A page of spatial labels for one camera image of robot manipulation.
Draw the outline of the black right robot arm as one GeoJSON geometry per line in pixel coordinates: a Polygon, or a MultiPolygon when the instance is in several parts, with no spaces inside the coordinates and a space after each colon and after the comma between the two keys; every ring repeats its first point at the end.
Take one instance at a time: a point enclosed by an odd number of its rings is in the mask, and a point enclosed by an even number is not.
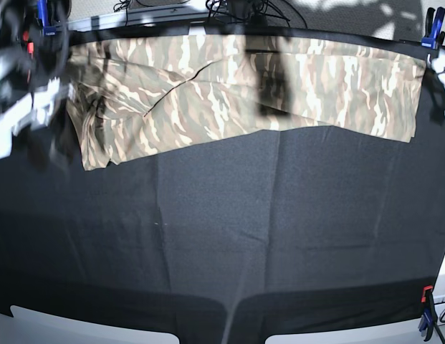
{"type": "Polygon", "coordinates": [[[0,160],[54,122],[69,95],[71,1],[0,1],[0,160]]]}

